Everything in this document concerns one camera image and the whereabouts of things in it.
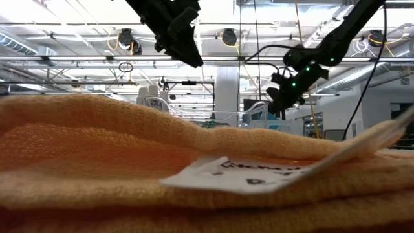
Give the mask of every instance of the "folded towel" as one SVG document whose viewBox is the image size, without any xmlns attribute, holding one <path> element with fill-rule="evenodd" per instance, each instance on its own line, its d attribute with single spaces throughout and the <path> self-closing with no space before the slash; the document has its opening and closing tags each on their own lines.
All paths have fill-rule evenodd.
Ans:
<svg viewBox="0 0 414 233">
<path fill-rule="evenodd" d="M 1 232 L 320 232 L 407 229 L 410 153 L 365 148 L 271 194 L 161 186 L 205 154 L 312 164 L 386 128 L 333 142 L 267 129 L 203 129 L 99 96 L 0 101 Z"/>
</svg>

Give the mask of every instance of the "white tag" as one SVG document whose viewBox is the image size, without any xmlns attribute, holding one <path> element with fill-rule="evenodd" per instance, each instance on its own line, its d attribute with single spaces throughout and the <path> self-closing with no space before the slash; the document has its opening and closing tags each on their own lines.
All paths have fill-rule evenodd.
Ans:
<svg viewBox="0 0 414 233">
<path fill-rule="evenodd" d="M 296 181 L 306 175 L 310 168 L 228 157 L 201 157 L 177 175 L 160 180 L 160 183 L 179 188 L 262 194 Z"/>
</svg>

